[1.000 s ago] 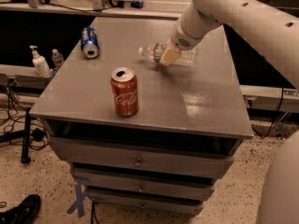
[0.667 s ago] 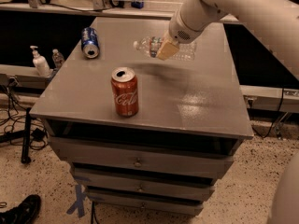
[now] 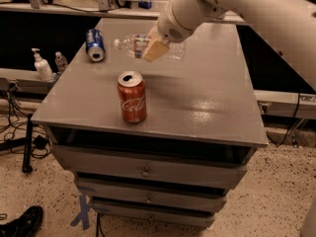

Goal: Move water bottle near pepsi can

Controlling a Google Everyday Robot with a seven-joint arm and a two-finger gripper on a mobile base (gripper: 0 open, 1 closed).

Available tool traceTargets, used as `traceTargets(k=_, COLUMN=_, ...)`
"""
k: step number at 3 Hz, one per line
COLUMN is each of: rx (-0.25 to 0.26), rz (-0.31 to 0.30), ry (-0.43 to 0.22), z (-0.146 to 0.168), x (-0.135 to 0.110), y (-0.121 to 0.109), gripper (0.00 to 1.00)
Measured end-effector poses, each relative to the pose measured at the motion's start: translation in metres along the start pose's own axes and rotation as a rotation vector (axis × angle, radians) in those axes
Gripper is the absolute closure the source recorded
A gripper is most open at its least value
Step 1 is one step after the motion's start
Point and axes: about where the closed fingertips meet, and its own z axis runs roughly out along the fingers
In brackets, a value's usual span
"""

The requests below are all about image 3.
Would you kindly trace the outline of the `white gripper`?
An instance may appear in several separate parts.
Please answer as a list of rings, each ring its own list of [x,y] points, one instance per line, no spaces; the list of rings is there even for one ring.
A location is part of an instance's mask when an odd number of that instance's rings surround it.
[[[179,43],[189,38],[195,30],[196,27],[192,29],[185,28],[176,20],[172,4],[169,3],[161,12],[157,26],[154,25],[147,34],[151,42],[144,49],[142,58],[148,62],[152,62],[169,51],[169,46],[158,40],[160,36],[169,42]]]

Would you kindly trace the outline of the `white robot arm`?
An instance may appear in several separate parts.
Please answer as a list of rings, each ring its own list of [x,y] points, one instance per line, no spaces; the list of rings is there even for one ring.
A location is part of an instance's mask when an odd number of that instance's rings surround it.
[[[223,10],[242,18],[309,85],[315,83],[315,6],[306,0],[170,0],[162,10],[162,36],[183,39]],[[316,147],[312,131],[293,147],[257,152],[241,186],[205,230],[178,227],[176,237],[315,237]]]

